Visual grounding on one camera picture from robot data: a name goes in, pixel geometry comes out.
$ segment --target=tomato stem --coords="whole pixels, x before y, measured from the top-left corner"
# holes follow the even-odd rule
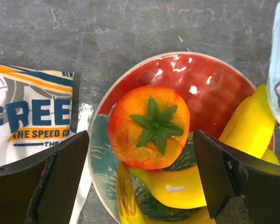
[[[160,111],[154,98],[150,97],[147,104],[147,115],[133,114],[129,118],[143,127],[137,147],[144,147],[154,141],[162,155],[166,152],[167,137],[183,135],[183,128],[171,122],[177,105]]]

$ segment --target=yellow banana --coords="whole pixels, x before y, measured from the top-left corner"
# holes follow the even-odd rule
[[[122,224],[216,224],[214,219],[210,219],[206,207],[200,208],[194,215],[181,221],[165,222],[149,219],[141,212],[136,202],[127,165],[122,162],[119,163],[117,170],[116,199]]]
[[[236,109],[220,140],[257,158],[265,153],[275,127],[267,103],[266,86],[261,85]],[[206,206],[197,165],[183,171],[142,170],[128,167],[162,204],[179,209]]]
[[[276,154],[271,150],[271,149],[267,149],[266,152],[264,153],[264,155],[261,158],[264,161],[276,164],[276,165],[280,165],[280,162],[278,160],[278,157],[276,156]]]

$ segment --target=fruit bowl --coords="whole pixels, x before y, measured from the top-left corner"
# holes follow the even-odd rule
[[[95,190],[110,215],[119,222],[116,178],[119,159],[112,151],[107,125],[112,109],[127,92],[147,84],[174,89],[185,100],[191,114],[188,142],[167,171],[189,168],[196,163],[193,131],[201,129],[215,138],[222,133],[237,106],[252,95],[255,86],[239,71],[213,57],[172,52],[151,57],[126,72],[100,102],[90,127],[90,172]],[[272,138],[270,149],[274,150]],[[182,210],[158,202],[137,178],[133,188],[142,212],[151,219],[176,221],[188,218],[197,209]]]

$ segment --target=bowl rim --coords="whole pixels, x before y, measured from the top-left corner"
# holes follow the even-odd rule
[[[120,223],[119,220],[117,220],[117,218],[112,214],[112,212],[110,211],[110,209],[107,207],[106,203],[104,202],[102,196],[97,188],[97,185],[96,185],[96,182],[95,180],[93,179],[93,174],[92,174],[92,170],[91,170],[91,153],[90,153],[90,145],[91,145],[91,136],[92,136],[92,130],[93,130],[93,125],[94,125],[94,121],[95,121],[95,118],[96,116],[98,115],[98,111],[100,110],[102,104],[105,102],[106,98],[108,97],[108,95],[110,94],[110,92],[114,89],[114,87],[123,79],[125,78],[126,76],[128,76],[131,72],[133,72],[134,70],[136,70],[137,68],[141,67],[142,65],[154,60],[154,59],[157,59],[157,58],[165,58],[165,57],[169,57],[169,56],[173,56],[173,55],[178,55],[178,54],[183,54],[183,55],[195,55],[195,56],[202,56],[202,57],[206,57],[206,58],[209,58],[211,60],[215,60],[227,67],[229,67],[230,69],[232,69],[233,71],[235,71],[236,73],[238,73],[240,76],[242,76],[254,89],[256,89],[256,86],[246,77],[244,76],[239,70],[237,70],[236,68],[232,67],[231,65],[229,65],[228,63],[216,58],[216,57],[213,57],[213,56],[210,56],[210,55],[206,55],[206,54],[203,54],[203,53],[198,53],[198,52],[190,52],[190,51],[173,51],[173,52],[167,52],[167,53],[163,53],[163,54],[158,54],[158,55],[155,55],[155,56],[152,56],[152,57],[149,57],[139,63],[137,63],[136,65],[134,65],[132,68],[130,68],[128,71],[126,71],[121,77],[119,77],[115,83],[109,88],[109,90],[106,92],[106,94],[104,95],[104,97],[101,99],[101,101],[99,102],[98,104],[98,107],[96,108],[94,114],[93,114],[93,117],[92,117],[92,120],[91,120],[91,124],[90,124],[90,127],[88,128],[88,133],[89,133],[89,146],[88,146],[88,152],[87,152],[87,159],[89,161],[89,171],[90,171],[90,175],[91,175],[91,180],[92,180],[92,184],[93,184],[93,187],[101,201],[101,203],[103,204],[103,206],[105,207],[105,209],[108,211],[108,213],[113,217],[113,219],[117,222],[117,223]],[[275,140],[273,141],[273,151],[275,151]]]

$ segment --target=scratched surface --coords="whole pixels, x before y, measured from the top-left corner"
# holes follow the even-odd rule
[[[74,71],[75,129],[78,114],[91,117],[116,79],[160,53],[205,53],[265,83],[277,2],[0,0],[0,63]],[[276,142],[280,158],[278,130]],[[93,187],[79,223],[115,223]]]

